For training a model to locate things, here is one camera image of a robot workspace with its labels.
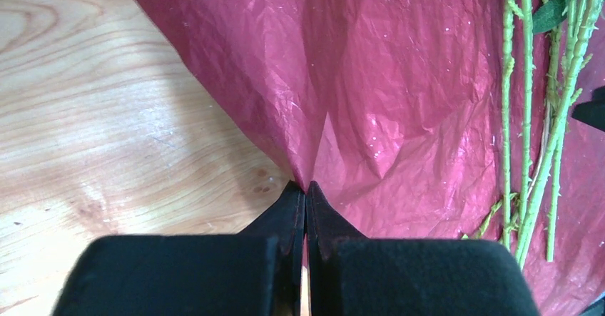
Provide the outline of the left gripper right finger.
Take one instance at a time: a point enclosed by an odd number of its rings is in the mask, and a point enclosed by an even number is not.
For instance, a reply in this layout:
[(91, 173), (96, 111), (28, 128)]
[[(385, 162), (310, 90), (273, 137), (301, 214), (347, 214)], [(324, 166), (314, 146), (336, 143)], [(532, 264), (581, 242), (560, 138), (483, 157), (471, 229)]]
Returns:
[(488, 240), (372, 239), (311, 182), (313, 315), (538, 315), (516, 260)]

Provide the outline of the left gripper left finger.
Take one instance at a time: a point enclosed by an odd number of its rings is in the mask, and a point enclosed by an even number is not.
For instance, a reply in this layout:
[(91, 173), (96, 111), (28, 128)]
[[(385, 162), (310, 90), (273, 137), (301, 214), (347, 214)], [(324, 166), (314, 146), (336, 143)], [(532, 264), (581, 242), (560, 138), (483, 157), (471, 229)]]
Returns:
[(235, 234), (111, 235), (66, 279), (55, 315), (299, 315), (305, 194), (289, 182)]

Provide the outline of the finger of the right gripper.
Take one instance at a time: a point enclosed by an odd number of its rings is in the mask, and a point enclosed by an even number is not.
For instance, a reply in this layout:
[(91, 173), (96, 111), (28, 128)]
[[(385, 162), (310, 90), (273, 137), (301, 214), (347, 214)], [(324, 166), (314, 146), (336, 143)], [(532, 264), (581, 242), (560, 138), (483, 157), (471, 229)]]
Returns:
[(604, 87), (595, 89), (590, 101), (576, 105), (571, 117), (604, 132)]

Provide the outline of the pink fake flower stem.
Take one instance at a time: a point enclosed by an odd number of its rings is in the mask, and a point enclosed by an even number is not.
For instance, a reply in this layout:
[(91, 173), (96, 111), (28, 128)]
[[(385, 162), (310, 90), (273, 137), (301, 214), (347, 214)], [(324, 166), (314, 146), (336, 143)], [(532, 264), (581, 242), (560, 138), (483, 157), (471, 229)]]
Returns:
[[(533, 18), (533, 64), (534, 39), (544, 35), (549, 41), (549, 62), (545, 73), (546, 88), (544, 90), (544, 118), (539, 143), (539, 151), (532, 157), (530, 168), (529, 200), (527, 216), (523, 223), (519, 222), (520, 191), (512, 190), (512, 233), (509, 252), (515, 257), (518, 265), (524, 265), (529, 255), (530, 244), (534, 229), (537, 225), (539, 210), (547, 191), (551, 192), (546, 225), (545, 258), (554, 259), (556, 222), (561, 190), (561, 164), (564, 152), (564, 142), (568, 130), (568, 118), (582, 90), (577, 83), (582, 70), (591, 61), (588, 51), (593, 33), (598, 29), (597, 23), (604, 17), (604, 0), (532, 0)], [(514, 33), (522, 32), (521, 0), (511, 3), (514, 12)], [(513, 53), (514, 37), (512, 40), (512, 55), (514, 70), (516, 59)], [(511, 149), (511, 184), (512, 184), (512, 76), (510, 88), (510, 149)], [(524, 102), (522, 101), (522, 122)], [(500, 199), (495, 202), (485, 215), (479, 227), (470, 235), (471, 239), (481, 238), (487, 231), (496, 215), (502, 217), (503, 191)], [(499, 243), (502, 244), (502, 227)]]
[(521, 0), (522, 36), (524, 55), (524, 110), (522, 122), (522, 186), (519, 200), (519, 222), (523, 223), (528, 211), (531, 157), (531, 122), (532, 122), (532, 89), (533, 89), (533, 18), (532, 0)]

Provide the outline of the dark red wrapping paper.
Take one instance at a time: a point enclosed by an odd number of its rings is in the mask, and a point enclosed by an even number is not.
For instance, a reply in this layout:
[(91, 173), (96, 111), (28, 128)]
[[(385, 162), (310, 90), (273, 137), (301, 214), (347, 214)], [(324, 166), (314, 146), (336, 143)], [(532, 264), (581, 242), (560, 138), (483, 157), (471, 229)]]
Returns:
[[(503, 0), (136, 0), (242, 132), (372, 239), (473, 240), (503, 191)], [(604, 21), (578, 103), (604, 82)], [(512, 188), (521, 187), (522, 32), (514, 33)], [(549, 41), (534, 39), (531, 154)], [(517, 265), (538, 315), (604, 294), (604, 135), (571, 116), (554, 259), (551, 192)], [(305, 246), (308, 267), (308, 241)]]

